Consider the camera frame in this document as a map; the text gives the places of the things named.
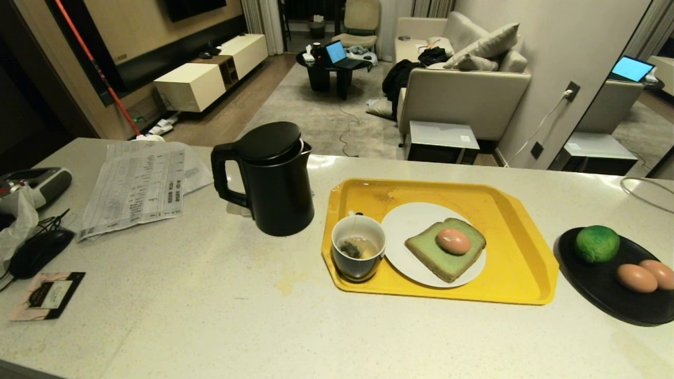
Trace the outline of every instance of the black plate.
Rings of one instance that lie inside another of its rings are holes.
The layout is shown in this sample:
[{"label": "black plate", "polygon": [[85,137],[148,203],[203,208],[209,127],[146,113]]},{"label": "black plate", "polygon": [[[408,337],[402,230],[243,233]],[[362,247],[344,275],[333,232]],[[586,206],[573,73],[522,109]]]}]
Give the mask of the black plate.
[{"label": "black plate", "polygon": [[575,250],[576,236],[583,228],[566,231],[559,238],[560,264],[566,279],[590,303],[611,316],[639,326],[655,326],[674,320],[674,291],[657,289],[652,293],[635,293],[617,279],[618,266],[658,260],[643,247],[620,237],[618,254],[608,262],[591,264],[583,261]]}]

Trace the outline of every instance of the power outlet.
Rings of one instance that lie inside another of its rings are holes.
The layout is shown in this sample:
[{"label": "power outlet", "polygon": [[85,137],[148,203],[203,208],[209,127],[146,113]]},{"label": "power outlet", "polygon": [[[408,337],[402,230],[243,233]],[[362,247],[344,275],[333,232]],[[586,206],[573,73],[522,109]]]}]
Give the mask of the power outlet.
[{"label": "power outlet", "polygon": [[541,156],[542,152],[543,152],[543,145],[536,142],[534,144],[534,147],[531,149],[531,155],[533,155],[534,158],[538,159]]},{"label": "power outlet", "polygon": [[569,82],[569,86],[566,87],[566,89],[572,91],[572,93],[566,98],[566,100],[568,100],[570,103],[576,98],[578,91],[580,91],[580,86],[574,82]]}]

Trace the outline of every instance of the black electric kettle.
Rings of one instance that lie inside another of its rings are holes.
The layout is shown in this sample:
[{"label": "black electric kettle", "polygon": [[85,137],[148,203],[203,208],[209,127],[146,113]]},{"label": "black electric kettle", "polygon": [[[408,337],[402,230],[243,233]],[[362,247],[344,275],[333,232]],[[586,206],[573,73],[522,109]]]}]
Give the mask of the black electric kettle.
[{"label": "black electric kettle", "polygon": [[[257,227],[276,236],[295,234],[313,219],[307,161],[311,146],[290,122],[268,123],[211,152],[215,188],[221,198],[248,208]],[[225,161],[236,161],[245,194],[227,187]]]}]

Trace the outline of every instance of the eggshell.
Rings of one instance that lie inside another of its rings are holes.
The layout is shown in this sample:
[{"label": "eggshell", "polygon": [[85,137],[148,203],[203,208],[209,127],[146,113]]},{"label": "eggshell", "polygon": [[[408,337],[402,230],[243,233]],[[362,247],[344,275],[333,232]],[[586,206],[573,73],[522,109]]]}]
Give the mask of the eggshell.
[{"label": "eggshell", "polygon": [[617,270],[618,281],[634,292],[650,293],[658,289],[655,276],[641,266],[621,264]]},{"label": "eggshell", "polygon": [[437,234],[437,243],[449,253],[462,256],[470,250],[468,236],[454,228],[442,229]]},{"label": "eggshell", "polygon": [[672,271],[672,269],[667,267],[667,265],[664,263],[647,259],[639,263],[639,266],[650,271],[650,273],[655,276],[655,280],[658,281],[659,289],[674,289],[674,271]]}]

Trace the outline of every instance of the receipt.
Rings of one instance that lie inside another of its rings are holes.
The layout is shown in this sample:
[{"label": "receipt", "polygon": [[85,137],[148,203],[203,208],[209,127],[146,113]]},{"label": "receipt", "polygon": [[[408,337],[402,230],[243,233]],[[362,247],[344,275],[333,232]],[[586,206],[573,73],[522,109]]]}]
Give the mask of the receipt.
[{"label": "receipt", "polygon": [[107,160],[123,156],[124,154],[139,152],[150,149],[152,152],[161,153],[173,151],[177,148],[185,150],[185,194],[196,191],[213,183],[213,173],[199,159],[199,156],[190,146],[180,142],[119,142],[108,145]]},{"label": "receipt", "polygon": [[181,216],[185,155],[177,145],[109,155],[84,210],[79,240]]}]

